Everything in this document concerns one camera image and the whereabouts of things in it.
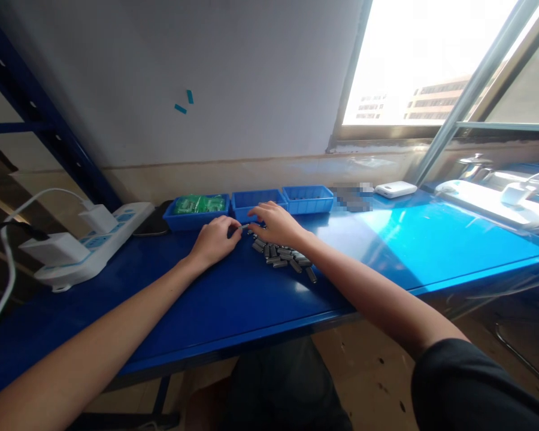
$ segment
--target hand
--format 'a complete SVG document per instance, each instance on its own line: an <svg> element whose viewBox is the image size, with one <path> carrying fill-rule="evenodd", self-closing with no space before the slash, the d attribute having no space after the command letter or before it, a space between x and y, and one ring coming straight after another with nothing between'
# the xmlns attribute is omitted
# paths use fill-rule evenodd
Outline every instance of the hand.
<svg viewBox="0 0 539 431"><path fill-rule="evenodd" d="M304 238L309 234L307 230L295 221L289 212L272 201L265 204L259 204L247 215L248 217L256 215L258 221L265 222L266 229L263 229L256 224L250 224L248 229L257 233L257 235L266 242L286 245L297 250L297 248L301 246Z"/></svg>
<svg viewBox="0 0 539 431"><path fill-rule="evenodd" d="M214 218L210 224L205 224L188 255L189 260L196 260L209 268L226 257L235 248L242 233L241 229L236 229L228 238L230 226L239 228L241 225L236 219L226 215Z"/></svg>

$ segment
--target person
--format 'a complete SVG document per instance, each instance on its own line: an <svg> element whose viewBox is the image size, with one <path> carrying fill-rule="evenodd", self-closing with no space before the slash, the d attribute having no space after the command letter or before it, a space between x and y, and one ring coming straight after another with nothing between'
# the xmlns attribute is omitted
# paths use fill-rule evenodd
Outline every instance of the person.
<svg viewBox="0 0 539 431"><path fill-rule="evenodd" d="M411 395L420 430L539 430L539 401L439 312L323 243L275 203L259 204L250 215L266 224L265 229L249 226L260 238L307 256L366 319L416 361ZM0 431L66 429L192 281L234 249L242 230L230 238L228 230L239 225L221 216L204 226L192 251L175 267L3 389ZM295 360L283 360L284 353ZM242 359L246 361L240 359L234 370L236 390L229 392L229 404L239 407L226 413L221 428L351 428L329 372L307 339ZM298 399L308 394L309 399Z"/></svg>

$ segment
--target white power strip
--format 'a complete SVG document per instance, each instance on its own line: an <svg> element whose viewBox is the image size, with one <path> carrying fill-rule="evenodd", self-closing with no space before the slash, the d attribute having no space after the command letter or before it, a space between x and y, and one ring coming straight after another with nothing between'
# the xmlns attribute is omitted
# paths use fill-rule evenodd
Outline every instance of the white power strip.
<svg viewBox="0 0 539 431"><path fill-rule="evenodd" d="M114 212L118 225L111 232L98 235L92 231L80 239L80 242L90 250L90 254L84 260L71 265L44 266L34 274L34 277L52 286L52 292L58 293L97 276L109 259L153 211L154 206L149 202L136 202L118 208Z"/></svg>

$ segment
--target pile of metal parts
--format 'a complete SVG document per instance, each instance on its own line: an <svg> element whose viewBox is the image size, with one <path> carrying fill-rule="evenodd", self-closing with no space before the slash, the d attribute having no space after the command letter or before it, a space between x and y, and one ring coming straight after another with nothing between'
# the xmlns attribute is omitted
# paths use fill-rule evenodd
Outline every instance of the pile of metal parts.
<svg viewBox="0 0 539 431"><path fill-rule="evenodd" d="M303 267L305 267L305 271L310 277L311 282L317 283L316 274L311 268L313 264L303 254L291 247L264 242L251 230L248 230L247 233L248 235L253 234L254 243L252 244L252 248L258 253L264 254L265 261L268 265L273 265L274 268L283 268L289 265L298 274L301 274Z"/></svg>

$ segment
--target building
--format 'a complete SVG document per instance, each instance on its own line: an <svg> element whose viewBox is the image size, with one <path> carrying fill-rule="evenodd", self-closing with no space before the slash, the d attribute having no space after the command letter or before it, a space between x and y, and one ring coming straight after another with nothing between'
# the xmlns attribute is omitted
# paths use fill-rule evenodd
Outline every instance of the building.
<svg viewBox="0 0 539 431"><path fill-rule="evenodd" d="M383 115L387 93L375 93L359 98L357 119L379 119Z"/></svg>
<svg viewBox="0 0 539 431"><path fill-rule="evenodd" d="M471 75L418 88L407 104L404 120L437 120L441 124L461 96Z"/></svg>

